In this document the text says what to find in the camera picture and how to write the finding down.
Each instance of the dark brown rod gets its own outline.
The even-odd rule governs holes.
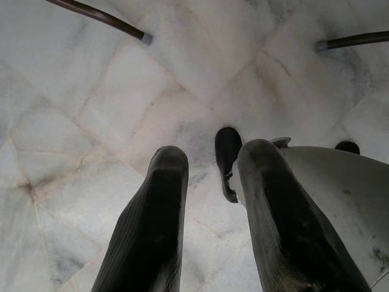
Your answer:
[[[328,41],[319,41],[316,43],[315,50],[317,52],[323,50],[337,49],[338,47],[357,46],[359,44],[373,44],[389,41],[389,32],[373,32],[363,35],[353,35],[346,38],[337,38]]]
[[[152,36],[148,33],[145,33],[132,25],[125,23],[124,21],[106,13],[99,9],[93,8],[89,5],[79,3],[74,0],[47,0],[53,4],[71,10],[73,12],[88,16],[90,18],[101,21],[109,26],[115,27],[116,29],[121,30],[138,40],[143,41],[146,44],[150,44]]]

